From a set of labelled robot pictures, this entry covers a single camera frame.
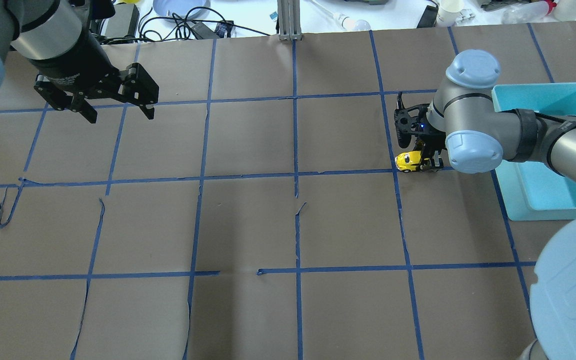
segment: cable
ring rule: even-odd
[[[556,117],[556,116],[550,116],[547,114],[542,114],[541,112],[535,112],[535,116],[540,117],[542,119],[546,119],[546,120],[550,120],[550,121],[554,121],[555,123],[566,123],[566,119],[564,118],[560,118],[560,117]]]
[[[219,18],[221,18],[221,20],[197,20],[197,19],[189,20],[188,19],[190,14],[192,14],[192,12],[194,12],[195,10],[200,10],[200,9],[205,9],[205,10],[208,10],[208,11],[211,11],[211,12],[217,14],[217,16],[219,16]],[[196,24],[199,22],[202,22],[202,23],[222,23],[222,24],[227,24],[229,26],[232,26],[234,28],[240,28],[243,30],[248,30],[249,32],[254,32],[256,34],[270,36],[270,34],[267,34],[266,32],[263,32],[263,31],[251,29],[250,27],[246,27],[246,26],[242,26],[242,25],[235,25],[233,23],[229,23],[226,21],[226,18],[221,13],[219,13],[217,10],[212,9],[210,7],[206,7],[206,6],[195,6],[192,9],[188,10],[188,12],[185,14],[185,16],[180,16],[179,14],[172,13],[171,16],[153,16],[153,17],[144,21],[144,19],[152,11],[153,11],[153,8],[151,7],[150,11],[141,18],[141,20],[137,24],[137,31],[138,31],[138,35],[139,35],[138,37],[139,38],[146,38],[146,34],[148,34],[148,33],[157,34],[159,39],[151,39],[151,41],[153,41],[153,42],[173,41],[173,40],[189,40],[190,35],[192,34],[192,31],[191,31],[192,24]],[[171,30],[171,32],[169,32],[168,35],[162,36],[162,34],[160,34],[157,30],[144,31],[144,29],[146,29],[146,25],[148,25],[148,23],[150,23],[153,20],[157,20],[157,19],[166,19],[166,20],[174,21],[174,28]],[[173,34],[173,32],[175,34],[175,37],[169,38],[169,36],[171,34]]]

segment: yellow toy car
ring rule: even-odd
[[[402,152],[395,158],[395,165],[397,170],[402,173],[410,173],[411,171],[432,171],[436,172],[444,168],[444,160],[439,151],[435,151],[431,157],[422,158],[422,150],[413,150]]]

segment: plastic bottle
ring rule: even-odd
[[[523,24],[532,23],[548,15],[558,5],[553,0],[542,0],[531,2],[529,4],[522,4],[516,9],[505,10],[501,16],[502,24]]]
[[[576,19],[576,0],[559,0],[552,16],[559,21],[573,21]]]

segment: robotic arm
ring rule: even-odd
[[[500,73],[499,62],[483,50],[458,54],[432,103],[404,108],[399,98],[399,146],[406,148],[412,136],[418,137],[415,148],[423,158],[446,149],[450,165],[462,173],[485,173],[502,160],[531,161],[576,182],[576,116],[495,112],[491,90]]]
[[[78,112],[90,123],[87,99],[137,105],[154,118],[159,87],[139,63],[112,66],[93,34],[91,19],[114,15],[110,0],[0,0],[0,86],[12,45],[39,70],[34,89],[57,111]]]

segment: white table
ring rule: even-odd
[[[343,0],[319,0],[320,4],[332,12],[340,12],[355,19],[363,19],[370,23],[373,30],[411,29],[416,28],[426,5],[432,5],[429,0],[389,0],[384,5],[368,5],[363,2],[345,2]],[[486,12],[480,9],[475,0],[464,0],[466,9],[471,9],[475,17],[460,23],[458,26],[495,25],[501,23],[501,15],[508,7]],[[146,14],[153,0],[142,0],[137,6],[141,16]],[[221,13],[227,20],[233,20],[236,25],[249,27],[268,34],[275,34],[275,22],[270,14],[277,11],[276,0],[212,0],[210,7]],[[206,20],[220,20],[214,13],[207,13]],[[538,23],[557,21],[551,16],[543,18]],[[166,35],[173,24],[165,20],[153,20],[146,29],[156,30]],[[301,0],[301,30],[306,33],[343,32],[332,19],[315,7],[310,0]],[[259,36],[254,32],[238,29],[236,37]]]

